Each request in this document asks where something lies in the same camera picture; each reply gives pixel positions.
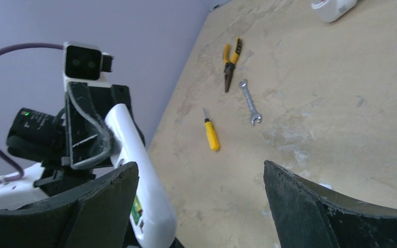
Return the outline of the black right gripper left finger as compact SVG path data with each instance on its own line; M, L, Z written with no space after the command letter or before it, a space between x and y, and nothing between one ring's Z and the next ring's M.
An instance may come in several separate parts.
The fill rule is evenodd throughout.
M58 195L0 209L0 247L122 247L138 181L129 162Z

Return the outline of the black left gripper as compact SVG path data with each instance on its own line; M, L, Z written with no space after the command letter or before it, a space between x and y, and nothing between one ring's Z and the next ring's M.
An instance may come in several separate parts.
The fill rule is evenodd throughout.
M134 120L130 89L125 85L107 87L70 82L65 94L65 154L56 161L44 160L41 178L34 187L54 196L95 179L95 168L111 167L114 135L107 127L107 113L125 104L143 145L145 136Z

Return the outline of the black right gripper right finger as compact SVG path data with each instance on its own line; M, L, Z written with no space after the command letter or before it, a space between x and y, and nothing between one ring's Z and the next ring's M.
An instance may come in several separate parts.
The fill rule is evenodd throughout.
M397 247L397 209L358 200L264 162L282 247Z

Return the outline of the green battery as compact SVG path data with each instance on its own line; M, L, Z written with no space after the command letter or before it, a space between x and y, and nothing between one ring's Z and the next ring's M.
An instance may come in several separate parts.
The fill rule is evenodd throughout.
M133 206L131 209L131 217L132 217L132 220L136 226L139 226L142 215L143 215L143 208L142 208L142 205L140 203L138 196L136 195L134 197Z

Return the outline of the white remote control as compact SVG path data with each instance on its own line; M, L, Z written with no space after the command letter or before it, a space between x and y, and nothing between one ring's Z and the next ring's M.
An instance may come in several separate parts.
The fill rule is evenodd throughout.
M135 193L143 208L139 226L130 224L140 247L171 247L175 241L177 215L159 180L125 104L117 104L105 117L116 139L117 152L111 156L115 168L129 162L138 166L139 182Z

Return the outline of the silver open-end wrench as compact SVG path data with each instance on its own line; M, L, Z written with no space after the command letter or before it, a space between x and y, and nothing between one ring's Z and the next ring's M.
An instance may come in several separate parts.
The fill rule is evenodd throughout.
M247 79L243 79L242 81L239 82L239 87L241 88L248 108L250 110L251 113L251 125L255 125L256 123L261 123L262 122L262 115L257 111L253 99L251 97L250 91L248 89L248 80Z

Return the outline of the yellow handled pliers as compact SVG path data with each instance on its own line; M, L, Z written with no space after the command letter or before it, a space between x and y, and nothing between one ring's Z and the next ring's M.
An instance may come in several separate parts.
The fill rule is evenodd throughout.
M226 44L223 50L222 58L223 58L223 63L224 63L224 92L228 93L232 78L233 78L233 72L236 68L236 64L238 62L240 53L242 51L242 39L237 37L236 39L236 46L235 46L235 52L230 56L230 50L231 50L231 45Z

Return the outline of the white PVC pipe frame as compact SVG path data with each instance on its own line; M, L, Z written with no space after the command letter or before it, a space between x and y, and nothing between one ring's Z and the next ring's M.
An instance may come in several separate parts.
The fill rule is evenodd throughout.
M326 23L332 23L351 10L357 0L313 0L311 8Z

